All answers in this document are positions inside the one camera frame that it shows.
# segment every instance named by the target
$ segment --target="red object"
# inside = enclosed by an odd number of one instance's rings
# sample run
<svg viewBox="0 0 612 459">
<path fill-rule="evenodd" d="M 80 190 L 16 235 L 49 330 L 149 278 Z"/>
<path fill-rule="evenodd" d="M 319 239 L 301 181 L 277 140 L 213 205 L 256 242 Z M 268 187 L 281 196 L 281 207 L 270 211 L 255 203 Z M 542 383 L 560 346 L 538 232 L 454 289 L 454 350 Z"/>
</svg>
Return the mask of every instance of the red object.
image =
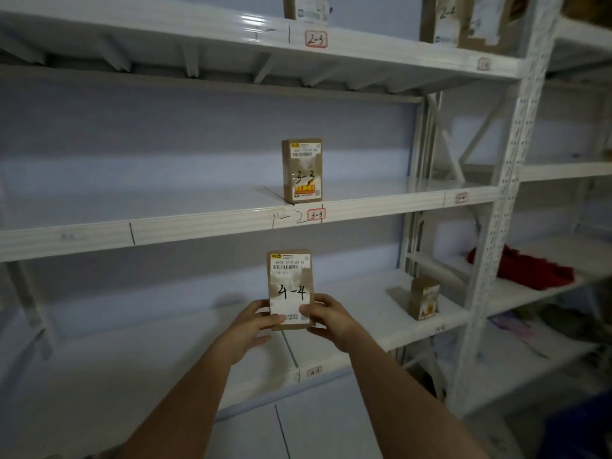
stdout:
<svg viewBox="0 0 612 459">
<path fill-rule="evenodd" d="M 468 262 L 474 263 L 476 248 L 468 254 Z M 499 262 L 498 277 L 507 278 L 534 290 L 546 290 L 555 286 L 569 285 L 574 281 L 572 267 L 564 267 L 546 259 L 521 254 L 504 245 Z"/>
</svg>

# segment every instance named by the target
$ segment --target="small cardboard package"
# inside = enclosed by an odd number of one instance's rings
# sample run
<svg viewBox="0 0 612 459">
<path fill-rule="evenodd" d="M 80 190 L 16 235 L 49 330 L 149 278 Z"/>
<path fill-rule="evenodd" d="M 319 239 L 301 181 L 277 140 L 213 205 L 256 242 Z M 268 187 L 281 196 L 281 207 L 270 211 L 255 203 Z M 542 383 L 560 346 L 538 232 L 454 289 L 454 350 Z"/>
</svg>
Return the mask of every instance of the small cardboard package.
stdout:
<svg viewBox="0 0 612 459">
<path fill-rule="evenodd" d="M 272 330 L 298 330 L 312 327 L 308 317 L 300 314 L 302 304 L 314 304 L 312 261 L 308 250 L 271 251 L 267 254 L 270 314 L 287 316 Z"/>
<path fill-rule="evenodd" d="M 283 140 L 283 194 L 288 203 L 323 199 L 323 140 Z"/>
<path fill-rule="evenodd" d="M 435 315 L 438 310 L 438 293 L 440 282 L 432 277 L 424 275 L 413 279 L 408 304 L 409 316 L 421 321 Z"/>
<path fill-rule="evenodd" d="M 285 18 L 326 26 L 332 8 L 330 0 L 283 0 Z"/>
<path fill-rule="evenodd" d="M 420 40 L 457 47 L 462 22 L 468 17 L 465 0 L 423 0 Z"/>
<path fill-rule="evenodd" d="M 507 41 L 501 41 L 515 0 L 464 0 L 469 13 L 459 34 L 459 48 L 501 54 Z"/>
</svg>

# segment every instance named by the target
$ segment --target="forearm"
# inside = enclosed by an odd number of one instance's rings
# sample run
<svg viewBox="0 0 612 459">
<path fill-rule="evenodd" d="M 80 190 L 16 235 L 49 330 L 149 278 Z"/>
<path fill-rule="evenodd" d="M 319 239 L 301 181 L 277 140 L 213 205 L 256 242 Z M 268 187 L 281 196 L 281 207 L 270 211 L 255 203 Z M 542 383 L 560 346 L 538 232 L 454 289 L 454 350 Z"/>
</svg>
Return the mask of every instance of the forearm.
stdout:
<svg viewBox="0 0 612 459">
<path fill-rule="evenodd" d="M 211 346 L 149 414 L 122 459 L 204 456 L 231 364 Z"/>
<path fill-rule="evenodd" d="M 486 458 L 467 428 L 366 332 L 349 356 L 383 457 Z"/>
</svg>

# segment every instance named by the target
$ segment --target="perforated upright post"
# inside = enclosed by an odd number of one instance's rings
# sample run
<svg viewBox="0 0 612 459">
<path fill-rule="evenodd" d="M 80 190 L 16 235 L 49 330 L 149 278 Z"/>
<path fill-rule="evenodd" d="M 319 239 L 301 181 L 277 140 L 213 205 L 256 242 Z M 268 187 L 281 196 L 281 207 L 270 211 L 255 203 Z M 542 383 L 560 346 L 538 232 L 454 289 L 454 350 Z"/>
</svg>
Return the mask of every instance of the perforated upright post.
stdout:
<svg viewBox="0 0 612 459">
<path fill-rule="evenodd" d="M 519 173 L 529 148 L 542 87 L 553 49 L 555 25 L 562 0 L 532 0 L 526 15 L 521 56 L 528 75 L 518 84 L 508 142 L 495 167 L 493 184 L 502 188 L 502 197 L 489 209 L 478 239 L 474 272 L 466 294 L 465 307 L 473 312 L 459 341 L 456 367 L 446 404 L 457 416 L 463 415 L 470 393 L 476 355 L 485 327 L 487 306 L 497 275 L 504 242 L 519 187 Z"/>
</svg>

